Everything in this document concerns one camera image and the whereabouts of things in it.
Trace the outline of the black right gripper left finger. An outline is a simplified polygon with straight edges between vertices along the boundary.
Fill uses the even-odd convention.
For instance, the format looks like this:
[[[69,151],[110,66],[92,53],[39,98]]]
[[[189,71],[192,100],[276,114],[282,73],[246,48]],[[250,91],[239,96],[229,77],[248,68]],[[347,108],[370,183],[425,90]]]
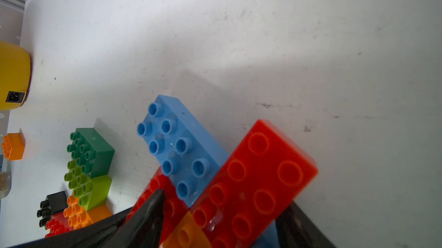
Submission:
[[[157,248],[163,226],[165,193],[157,189],[125,221],[129,208],[76,231],[18,245],[19,248]]]

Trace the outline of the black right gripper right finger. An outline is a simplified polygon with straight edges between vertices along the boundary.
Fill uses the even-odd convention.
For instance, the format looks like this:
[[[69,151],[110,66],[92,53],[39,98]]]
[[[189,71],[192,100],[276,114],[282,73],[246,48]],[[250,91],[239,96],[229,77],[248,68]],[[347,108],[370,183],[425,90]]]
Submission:
[[[336,248],[295,202],[275,222],[281,248]]]

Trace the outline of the lime green lego brick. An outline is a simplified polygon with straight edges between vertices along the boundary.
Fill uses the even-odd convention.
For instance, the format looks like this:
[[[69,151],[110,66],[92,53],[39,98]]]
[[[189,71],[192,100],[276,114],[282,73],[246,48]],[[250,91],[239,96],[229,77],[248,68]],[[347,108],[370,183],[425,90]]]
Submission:
[[[112,179],[108,175],[90,178],[86,174],[73,175],[73,171],[64,175],[65,182],[72,190],[74,197],[79,199],[79,206],[86,211],[106,203]]]

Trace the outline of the dark green lego brick top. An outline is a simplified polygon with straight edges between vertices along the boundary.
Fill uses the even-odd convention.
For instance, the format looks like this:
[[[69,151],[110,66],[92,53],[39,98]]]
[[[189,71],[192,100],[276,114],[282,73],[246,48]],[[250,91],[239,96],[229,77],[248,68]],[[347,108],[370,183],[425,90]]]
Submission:
[[[115,149],[94,128],[77,128],[70,140],[67,168],[74,171],[73,176],[79,176],[79,172],[90,178],[108,174]]]

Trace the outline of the blue lego brick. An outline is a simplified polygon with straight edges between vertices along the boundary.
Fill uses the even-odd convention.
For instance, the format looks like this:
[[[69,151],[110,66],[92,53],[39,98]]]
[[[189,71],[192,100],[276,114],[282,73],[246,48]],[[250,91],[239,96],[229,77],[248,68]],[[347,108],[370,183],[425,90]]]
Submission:
[[[160,163],[161,172],[188,207],[199,198],[229,158],[178,99],[159,95],[137,127],[148,152]]]
[[[276,222],[273,220],[250,248],[279,248]]]

